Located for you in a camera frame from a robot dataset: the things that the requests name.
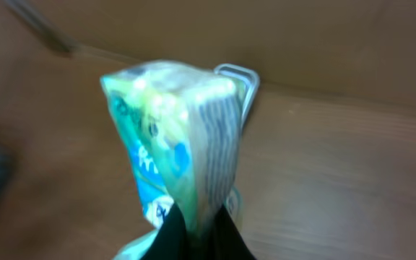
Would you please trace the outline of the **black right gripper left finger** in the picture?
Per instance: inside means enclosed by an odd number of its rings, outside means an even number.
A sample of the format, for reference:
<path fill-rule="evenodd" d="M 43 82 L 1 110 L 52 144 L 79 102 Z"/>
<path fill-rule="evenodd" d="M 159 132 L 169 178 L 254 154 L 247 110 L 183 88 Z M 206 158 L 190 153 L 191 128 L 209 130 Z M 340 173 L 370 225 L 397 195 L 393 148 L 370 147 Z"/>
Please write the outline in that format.
<path fill-rule="evenodd" d="M 174 204 L 141 260 L 186 260 L 187 258 L 186 225 L 180 209 Z"/>

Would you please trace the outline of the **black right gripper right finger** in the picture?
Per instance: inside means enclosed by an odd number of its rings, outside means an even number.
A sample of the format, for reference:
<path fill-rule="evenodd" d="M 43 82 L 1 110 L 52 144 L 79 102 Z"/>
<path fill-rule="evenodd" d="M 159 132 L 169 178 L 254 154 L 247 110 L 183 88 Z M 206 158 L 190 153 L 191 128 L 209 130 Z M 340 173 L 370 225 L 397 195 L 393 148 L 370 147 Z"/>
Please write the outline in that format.
<path fill-rule="evenodd" d="M 220 208 L 214 218 L 211 232 L 211 259 L 256 260 L 243 241 L 225 206 Z"/>

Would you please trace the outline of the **green Kleenex tissue pack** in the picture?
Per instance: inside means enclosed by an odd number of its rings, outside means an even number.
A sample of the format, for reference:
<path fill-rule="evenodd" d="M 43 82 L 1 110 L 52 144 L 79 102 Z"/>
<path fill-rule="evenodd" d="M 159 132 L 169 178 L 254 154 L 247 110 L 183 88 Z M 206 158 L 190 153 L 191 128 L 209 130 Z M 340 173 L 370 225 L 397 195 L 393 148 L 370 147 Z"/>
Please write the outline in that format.
<path fill-rule="evenodd" d="M 188 234 L 203 236 L 235 181 L 245 84 L 177 61 L 139 64 L 100 84 L 134 167 L 160 178 Z"/>

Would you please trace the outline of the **white barcode scanner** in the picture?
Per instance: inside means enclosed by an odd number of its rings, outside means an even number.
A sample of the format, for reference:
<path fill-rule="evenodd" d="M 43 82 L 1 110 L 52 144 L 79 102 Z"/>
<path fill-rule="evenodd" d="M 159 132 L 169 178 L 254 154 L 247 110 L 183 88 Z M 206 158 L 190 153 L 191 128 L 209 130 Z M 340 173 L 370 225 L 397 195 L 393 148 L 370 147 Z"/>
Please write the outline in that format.
<path fill-rule="evenodd" d="M 259 90 L 260 77 L 252 69 L 235 64 L 219 64 L 213 69 L 215 74 L 231 77 L 242 82 L 243 97 L 242 100 L 242 127 L 245 126 L 248 119 L 251 106 Z"/>

